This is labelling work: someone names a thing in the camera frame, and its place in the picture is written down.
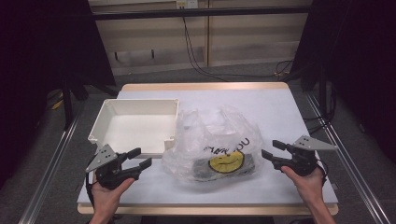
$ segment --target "item inside plastic bag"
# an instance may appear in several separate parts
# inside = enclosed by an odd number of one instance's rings
[[[210,181],[253,174],[264,142],[257,125],[233,106],[180,111],[175,144],[163,153],[166,172],[178,179]]]

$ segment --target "electrical outlet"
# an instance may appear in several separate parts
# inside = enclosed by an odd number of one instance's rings
[[[187,8],[187,0],[177,0],[176,9],[184,9],[184,8]]]
[[[198,0],[187,0],[187,8],[198,8]]]

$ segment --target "yellow smiley face logo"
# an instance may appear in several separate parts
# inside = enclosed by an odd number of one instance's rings
[[[209,167],[215,172],[228,174],[241,168],[244,165],[244,160],[245,154],[241,151],[235,151],[210,159]]]

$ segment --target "table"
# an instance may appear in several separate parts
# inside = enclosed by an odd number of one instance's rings
[[[118,96],[118,99],[161,98],[179,99],[179,110],[220,104],[238,106],[247,120],[257,121],[263,139],[268,145],[266,149],[273,150],[271,152],[280,157],[287,157],[288,153],[271,149],[273,139],[292,143],[302,134],[308,134],[289,87],[285,83],[128,84],[122,88]],[[265,116],[260,115],[260,119],[257,119],[258,113],[263,113]],[[266,162],[262,169],[265,172],[240,177],[244,181],[223,179],[198,185],[159,175],[162,172],[161,161],[153,160],[153,165],[144,171],[141,178],[134,183],[134,187],[124,193],[117,213],[137,216],[309,214],[289,179],[274,170],[271,162]],[[158,179],[161,179],[161,185],[155,182]],[[323,191],[325,203],[331,214],[337,214],[338,201],[330,181],[326,182]],[[223,200],[219,201],[219,197],[229,195],[231,192],[237,192],[238,197],[223,197]],[[82,188],[78,197],[78,211],[81,214],[93,212],[87,199],[85,188]]]

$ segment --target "metal bracket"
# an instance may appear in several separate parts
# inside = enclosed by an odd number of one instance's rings
[[[117,153],[113,151],[113,148],[106,144],[101,149],[99,149],[98,153],[96,153],[95,158],[88,165],[85,172],[89,173],[92,170],[95,170],[105,164],[108,164],[111,161],[114,161],[117,157]]]
[[[322,141],[319,141],[316,138],[312,138],[306,135],[301,136],[297,141],[293,143],[294,147],[300,148],[300,149],[305,149],[308,151],[323,151],[323,150],[337,150],[338,146],[334,146]]]

